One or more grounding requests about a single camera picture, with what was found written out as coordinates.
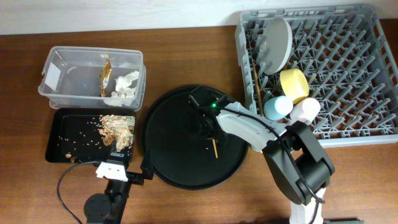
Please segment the yellow bowl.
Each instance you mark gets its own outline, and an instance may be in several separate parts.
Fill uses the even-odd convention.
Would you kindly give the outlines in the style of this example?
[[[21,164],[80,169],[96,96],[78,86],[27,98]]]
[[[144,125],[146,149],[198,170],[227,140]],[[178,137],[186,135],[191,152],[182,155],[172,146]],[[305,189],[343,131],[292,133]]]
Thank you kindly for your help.
[[[280,84],[285,96],[297,104],[309,95],[309,85],[303,72],[297,68],[280,72]]]

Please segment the pink cup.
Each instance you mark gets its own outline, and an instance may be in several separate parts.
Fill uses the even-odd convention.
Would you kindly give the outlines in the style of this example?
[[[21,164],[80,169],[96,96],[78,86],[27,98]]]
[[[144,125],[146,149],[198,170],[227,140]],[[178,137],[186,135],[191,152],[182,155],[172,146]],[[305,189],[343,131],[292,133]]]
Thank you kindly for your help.
[[[305,98],[293,107],[289,116],[293,122],[312,122],[320,112],[320,108],[320,103],[316,99]]]

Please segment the food scraps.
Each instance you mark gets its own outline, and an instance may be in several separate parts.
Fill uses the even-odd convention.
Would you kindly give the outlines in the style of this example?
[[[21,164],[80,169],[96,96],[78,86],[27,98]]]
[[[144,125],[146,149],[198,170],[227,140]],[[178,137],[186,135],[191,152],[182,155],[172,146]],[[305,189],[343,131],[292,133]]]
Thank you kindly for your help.
[[[134,142],[136,118],[134,116],[105,115],[100,117],[99,134],[103,137],[105,146],[116,144],[116,152],[130,148]]]

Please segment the light blue plastic cup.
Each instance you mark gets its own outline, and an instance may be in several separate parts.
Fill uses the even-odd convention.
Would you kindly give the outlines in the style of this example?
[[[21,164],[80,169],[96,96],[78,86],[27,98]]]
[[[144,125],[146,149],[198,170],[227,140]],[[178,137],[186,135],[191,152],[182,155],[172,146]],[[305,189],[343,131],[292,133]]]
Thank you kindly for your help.
[[[294,104],[288,96],[278,96],[267,100],[264,104],[264,114],[272,121],[278,121],[286,117],[292,110]]]

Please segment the white tissue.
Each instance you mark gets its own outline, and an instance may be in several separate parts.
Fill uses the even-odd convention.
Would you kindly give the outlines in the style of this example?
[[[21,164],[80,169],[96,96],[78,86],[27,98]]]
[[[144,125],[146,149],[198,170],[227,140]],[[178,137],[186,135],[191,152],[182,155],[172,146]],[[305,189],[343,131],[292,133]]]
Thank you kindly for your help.
[[[134,71],[125,76],[120,76],[116,81],[115,90],[110,97],[104,99],[104,103],[110,106],[130,106],[136,96],[136,87],[132,84],[139,78],[139,72]]]

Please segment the grey round plate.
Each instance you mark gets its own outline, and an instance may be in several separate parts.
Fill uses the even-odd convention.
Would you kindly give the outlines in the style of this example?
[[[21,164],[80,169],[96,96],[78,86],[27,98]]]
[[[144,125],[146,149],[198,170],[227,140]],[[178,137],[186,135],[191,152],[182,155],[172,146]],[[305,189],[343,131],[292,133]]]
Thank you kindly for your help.
[[[292,29],[283,18],[269,21],[261,36],[259,63],[265,64],[264,73],[272,75],[280,71],[289,59],[292,50]]]

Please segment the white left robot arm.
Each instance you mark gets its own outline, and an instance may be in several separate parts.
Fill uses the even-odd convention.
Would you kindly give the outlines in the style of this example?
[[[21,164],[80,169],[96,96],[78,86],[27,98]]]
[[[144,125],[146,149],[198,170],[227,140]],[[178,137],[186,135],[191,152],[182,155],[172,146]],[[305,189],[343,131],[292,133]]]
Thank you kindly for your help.
[[[84,214],[87,223],[121,223],[124,209],[129,198],[132,185],[143,185],[145,180],[152,180],[154,169],[150,158],[150,150],[144,151],[144,157],[140,165],[141,172],[129,172],[130,157],[127,154],[116,151],[115,143],[110,146],[109,154],[105,159],[78,163],[69,167],[60,176],[57,182],[57,198],[61,206],[79,224],[82,221],[65,205],[60,195],[60,185],[63,178],[73,169],[84,165],[97,167],[96,175],[108,181],[102,194],[93,194],[84,204]]]

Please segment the gold brown snack wrapper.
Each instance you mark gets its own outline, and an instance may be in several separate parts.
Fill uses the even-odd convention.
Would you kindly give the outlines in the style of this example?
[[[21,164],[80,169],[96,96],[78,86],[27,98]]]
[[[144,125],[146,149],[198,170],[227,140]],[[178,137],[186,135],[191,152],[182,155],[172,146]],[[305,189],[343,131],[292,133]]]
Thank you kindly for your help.
[[[101,86],[101,96],[106,96],[106,89],[108,87],[109,78],[111,76],[112,66],[109,59],[106,59],[105,65],[103,66],[99,79],[100,79],[100,86]]]

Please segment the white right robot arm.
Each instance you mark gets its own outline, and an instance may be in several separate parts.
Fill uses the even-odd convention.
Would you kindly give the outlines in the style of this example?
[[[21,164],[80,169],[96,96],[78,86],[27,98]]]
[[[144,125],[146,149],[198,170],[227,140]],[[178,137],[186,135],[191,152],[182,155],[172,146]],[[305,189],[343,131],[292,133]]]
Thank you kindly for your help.
[[[290,223],[324,223],[324,193],[335,167],[310,128],[270,121],[226,95],[190,97],[211,138],[232,134],[261,152],[274,182],[290,200]]]

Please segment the wooden chopstick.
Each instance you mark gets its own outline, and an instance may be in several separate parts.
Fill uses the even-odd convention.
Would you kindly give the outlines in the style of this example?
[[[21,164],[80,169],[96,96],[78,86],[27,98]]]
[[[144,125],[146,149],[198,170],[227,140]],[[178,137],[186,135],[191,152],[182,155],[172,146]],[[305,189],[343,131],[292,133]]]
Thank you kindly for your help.
[[[263,106],[262,98],[261,98],[261,90],[259,88],[259,80],[258,80],[258,75],[257,75],[257,71],[256,71],[256,64],[254,63],[254,61],[252,61],[252,69],[253,69],[253,74],[254,74],[254,84],[255,84],[254,89],[256,90],[257,102],[259,105],[260,114],[264,118],[265,117],[264,106]]]
[[[218,159],[218,151],[217,151],[217,146],[216,146],[216,140],[215,139],[212,139],[212,145],[213,145],[213,150],[214,150],[214,153],[215,153],[215,157],[216,157],[216,159]]]

